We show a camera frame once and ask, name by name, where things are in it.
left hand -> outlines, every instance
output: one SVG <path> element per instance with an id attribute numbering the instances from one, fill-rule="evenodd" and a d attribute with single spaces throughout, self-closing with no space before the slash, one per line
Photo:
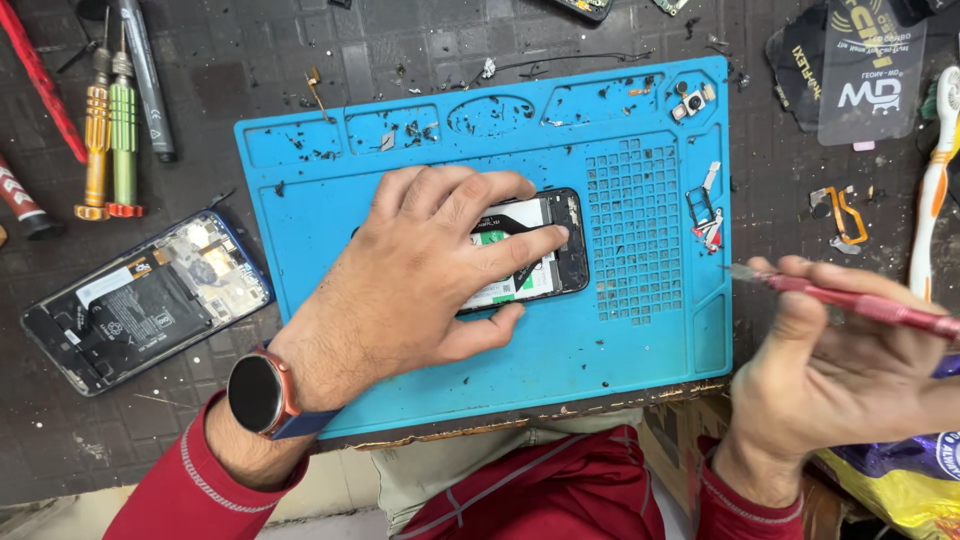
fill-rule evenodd
<path id="1" fill-rule="evenodd" d="M 523 314 L 455 315 L 484 286 L 566 243 L 550 226 L 487 246 L 470 231 L 491 205 L 529 199 L 515 172 L 406 167 L 383 175 L 370 215 L 271 350 L 292 366 L 304 410 L 342 406 L 378 380 L 503 347 Z"/>

watch face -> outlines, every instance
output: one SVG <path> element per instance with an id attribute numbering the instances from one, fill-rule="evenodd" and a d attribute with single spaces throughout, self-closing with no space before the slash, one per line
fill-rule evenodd
<path id="1" fill-rule="evenodd" d="M 267 430 L 280 414 L 280 379 L 270 360 L 244 356 L 233 366 L 227 384 L 230 410 L 247 430 Z"/>

red pry tool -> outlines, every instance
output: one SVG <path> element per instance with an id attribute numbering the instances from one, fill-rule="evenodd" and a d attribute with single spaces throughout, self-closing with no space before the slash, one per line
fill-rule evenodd
<path id="1" fill-rule="evenodd" d="M 757 270 L 743 264 L 734 264 L 729 267 L 729 270 L 731 277 L 735 280 L 765 283 L 778 291 L 795 290 L 803 292 L 824 304 L 841 307 L 851 313 L 857 313 L 868 319 L 891 326 L 915 328 L 949 340 L 960 339 L 960 319 L 949 315 L 936 315 L 920 311 L 872 294 L 819 287 L 804 278 L 794 278 L 771 272 L 757 272 Z"/>
<path id="2" fill-rule="evenodd" d="M 36 51 L 34 50 L 34 46 L 30 44 L 30 40 L 27 39 L 27 31 L 23 29 L 23 25 L 20 24 L 20 19 L 16 17 L 16 13 L 13 12 L 13 8 L 10 7 L 7 0 L 0 0 L 0 24 L 3 25 L 7 34 L 10 35 L 13 49 L 16 50 L 16 54 L 20 57 L 20 61 L 23 62 L 24 67 L 27 68 L 27 74 L 30 75 L 30 80 L 33 81 L 36 91 L 40 93 L 43 105 L 47 107 L 50 116 L 53 117 L 54 123 L 57 124 L 57 128 L 60 130 L 60 134 L 66 139 L 66 143 L 70 145 L 70 149 L 73 150 L 73 155 L 77 157 L 77 161 L 86 163 L 86 147 L 80 139 L 80 134 L 77 133 L 77 127 L 74 126 L 73 121 L 70 120 L 70 115 L 67 114 L 63 102 L 57 96 L 57 89 L 54 87 L 54 82 L 51 81 L 50 76 L 47 75 L 47 70 L 43 67 L 43 62 L 40 61 L 40 57 L 36 55 Z"/>

person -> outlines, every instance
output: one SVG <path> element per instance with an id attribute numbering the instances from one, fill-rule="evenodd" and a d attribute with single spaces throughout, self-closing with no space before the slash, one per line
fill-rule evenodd
<path id="1" fill-rule="evenodd" d="M 488 319 L 454 315 L 481 287 L 563 246 L 568 231 L 551 226 L 487 246 L 468 235 L 490 205 L 536 191 L 517 173 L 463 166 L 384 174 L 367 220 L 269 344 L 300 407 L 336 410 L 379 380 L 507 345 L 522 304 Z M 774 270 L 761 258 L 749 263 Z M 799 257 L 777 270 L 945 313 L 866 271 Z M 801 469 L 811 451 L 960 428 L 960 380 L 929 377 L 945 347 L 855 315 L 828 326 L 819 301 L 781 294 L 772 329 L 733 379 L 730 430 L 699 472 L 696 537 L 802 538 Z M 254 538 L 303 478 L 316 434 L 250 432 L 231 413 L 248 404 L 229 399 L 210 399 L 132 493 L 107 540 Z M 440 441 L 454 447 L 382 451 L 374 461 L 391 534 L 663 539 L 634 426 L 596 418 L 608 425 L 585 430 L 593 433 L 545 424 Z"/>

white toothbrush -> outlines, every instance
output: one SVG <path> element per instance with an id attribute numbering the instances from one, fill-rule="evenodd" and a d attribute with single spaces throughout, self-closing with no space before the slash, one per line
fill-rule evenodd
<path id="1" fill-rule="evenodd" d="M 937 214 L 947 195 L 947 165 L 960 149 L 960 68 L 948 67 L 937 83 L 937 114 L 940 116 L 940 140 L 930 155 L 917 203 L 917 230 L 910 256 L 910 290 L 930 302 L 933 285 L 930 271 L 930 239 Z"/>

